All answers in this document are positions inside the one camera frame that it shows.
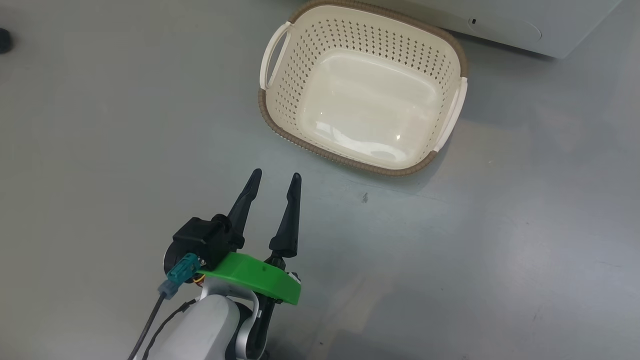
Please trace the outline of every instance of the black cable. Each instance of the black cable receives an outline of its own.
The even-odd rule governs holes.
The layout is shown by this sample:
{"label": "black cable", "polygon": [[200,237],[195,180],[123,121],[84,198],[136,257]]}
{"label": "black cable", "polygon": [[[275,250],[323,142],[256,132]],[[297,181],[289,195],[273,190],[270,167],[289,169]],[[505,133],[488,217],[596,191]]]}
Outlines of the black cable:
{"label": "black cable", "polygon": [[133,360],[133,358],[136,357],[138,350],[140,350],[140,347],[142,346],[142,341],[145,340],[145,337],[149,332],[149,328],[151,328],[151,323],[154,322],[154,319],[158,314],[158,310],[160,310],[160,305],[162,304],[162,301],[164,300],[165,297],[166,297],[165,293],[160,293],[160,297],[156,302],[156,306],[154,306],[154,309],[151,311],[151,315],[149,315],[149,320],[147,320],[147,323],[145,324],[145,328],[142,329],[142,334],[140,334],[140,338],[138,338],[138,342],[136,343],[136,346],[133,348],[133,351],[131,351],[131,354],[129,354],[129,357],[127,358],[127,360]]}
{"label": "black cable", "polygon": [[151,350],[151,347],[154,346],[154,343],[156,342],[156,338],[158,336],[158,334],[164,329],[164,326],[171,321],[171,319],[180,312],[185,312],[187,311],[187,309],[189,309],[189,306],[193,305],[196,303],[196,299],[190,300],[185,302],[184,304],[180,305],[180,307],[178,307],[178,309],[174,312],[171,313],[171,315],[169,315],[169,317],[167,317],[162,324],[160,324],[160,326],[158,327],[158,330],[156,330],[156,333],[151,337],[151,340],[149,340],[149,345],[147,345],[147,349],[145,350],[145,354],[142,355],[142,360],[147,360],[147,358],[149,357],[149,350]]}

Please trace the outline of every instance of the brown woven rim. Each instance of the brown woven rim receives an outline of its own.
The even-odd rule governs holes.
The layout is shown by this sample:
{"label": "brown woven rim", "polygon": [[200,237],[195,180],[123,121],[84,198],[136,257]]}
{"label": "brown woven rim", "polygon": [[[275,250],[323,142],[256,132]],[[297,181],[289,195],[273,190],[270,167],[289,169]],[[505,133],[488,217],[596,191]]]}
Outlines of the brown woven rim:
{"label": "brown woven rim", "polygon": [[[296,20],[298,20],[298,18],[303,13],[317,6],[322,6],[322,5],[343,6],[345,8],[352,8],[352,9],[361,10],[369,13],[374,13],[377,15],[382,15],[384,17],[389,17],[391,19],[398,20],[405,24],[427,31],[428,33],[434,34],[437,37],[441,38],[442,40],[445,40],[446,42],[448,42],[449,45],[453,47],[460,61],[460,76],[463,76],[463,77],[467,76],[467,57],[465,56],[465,52],[462,49],[462,46],[460,46],[460,43],[458,43],[458,41],[453,36],[451,36],[451,34],[449,34],[448,32],[440,28],[427,25],[409,16],[403,15],[401,13],[397,13],[395,11],[392,11],[386,8],[382,8],[380,6],[359,3],[358,1],[353,1],[353,0],[311,0],[306,4],[304,4],[293,15],[291,15],[291,17],[289,18],[289,22],[291,22],[292,24],[295,23]],[[387,169],[387,168],[382,168],[374,165],[361,163],[359,161],[345,158],[344,156],[340,156],[338,154],[334,154],[330,151],[324,150],[318,146],[315,146],[309,142],[306,142],[301,138],[298,138],[297,136],[288,133],[287,131],[282,129],[280,126],[278,126],[278,124],[276,124],[273,121],[273,119],[271,118],[271,115],[269,114],[269,111],[267,110],[267,92],[263,89],[260,89],[260,91],[258,91],[258,105],[260,106],[260,112],[262,113],[262,117],[264,118],[264,121],[267,123],[267,125],[269,125],[271,129],[273,129],[273,131],[276,134],[324,158],[327,158],[329,160],[335,161],[343,165],[359,168],[361,170],[366,170],[366,171],[374,172],[376,174],[381,174],[385,176],[407,176],[425,168],[427,165],[429,165],[429,163],[431,163],[431,161],[433,161],[433,158],[435,158],[435,156],[438,154],[437,151],[431,151],[426,158],[422,159],[422,161],[415,164],[414,166],[404,168],[404,169],[399,169],[399,170],[392,170],[392,169]]]}

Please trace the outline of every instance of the beige plastic basket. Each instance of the beige plastic basket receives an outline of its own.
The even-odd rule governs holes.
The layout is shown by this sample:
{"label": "beige plastic basket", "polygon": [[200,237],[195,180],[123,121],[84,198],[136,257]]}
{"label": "beige plastic basket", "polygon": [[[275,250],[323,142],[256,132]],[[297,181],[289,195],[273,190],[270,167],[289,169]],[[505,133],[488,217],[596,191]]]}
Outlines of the beige plastic basket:
{"label": "beige plastic basket", "polygon": [[441,29],[356,1],[311,1],[271,38],[259,105],[267,124],[296,145],[404,176],[428,165],[447,141],[466,75],[462,48]]}

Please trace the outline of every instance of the basket handle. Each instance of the basket handle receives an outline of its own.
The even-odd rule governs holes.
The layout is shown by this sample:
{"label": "basket handle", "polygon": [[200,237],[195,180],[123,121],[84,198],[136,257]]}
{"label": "basket handle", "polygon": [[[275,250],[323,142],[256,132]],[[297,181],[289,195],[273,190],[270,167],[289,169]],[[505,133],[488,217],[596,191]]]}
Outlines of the basket handle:
{"label": "basket handle", "polygon": [[[273,36],[271,40],[269,40],[269,44],[267,48],[264,50],[264,55],[262,56],[262,64],[260,65],[260,88],[263,90],[267,90],[271,83],[273,82],[273,74],[278,72],[278,68],[280,66],[280,62],[282,61],[282,56],[284,56],[284,51],[287,49],[287,44],[289,43],[289,38],[291,38],[291,34],[287,32],[287,30],[292,26],[292,24],[287,21],[282,26],[280,26]],[[267,71],[269,70],[269,63],[271,62],[271,57],[273,56],[273,51],[275,50],[276,44],[282,38],[282,35],[287,33],[287,38],[284,40],[282,44],[282,48],[280,49],[280,55],[278,56],[278,61],[276,61],[276,65],[273,67],[273,72],[270,75],[267,75]]]}
{"label": "basket handle", "polygon": [[460,87],[456,90],[455,95],[453,95],[449,114],[447,116],[447,120],[445,120],[444,131],[440,133],[438,142],[433,148],[434,151],[440,151],[447,142],[449,135],[451,135],[451,131],[453,131],[453,127],[456,125],[456,121],[458,121],[460,112],[462,111],[462,104],[465,103],[465,97],[467,96],[467,78],[463,76],[461,80],[462,82],[460,83]]}

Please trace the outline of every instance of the teal connector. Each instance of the teal connector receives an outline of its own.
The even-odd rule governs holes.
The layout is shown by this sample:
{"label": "teal connector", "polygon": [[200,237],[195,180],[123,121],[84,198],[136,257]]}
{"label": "teal connector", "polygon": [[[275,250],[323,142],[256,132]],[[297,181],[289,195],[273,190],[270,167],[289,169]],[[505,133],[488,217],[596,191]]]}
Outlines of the teal connector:
{"label": "teal connector", "polygon": [[171,299],[177,292],[180,285],[192,278],[200,269],[200,259],[196,254],[186,254],[178,263],[166,274],[166,280],[158,287],[160,294],[165,294],[165,299]]}

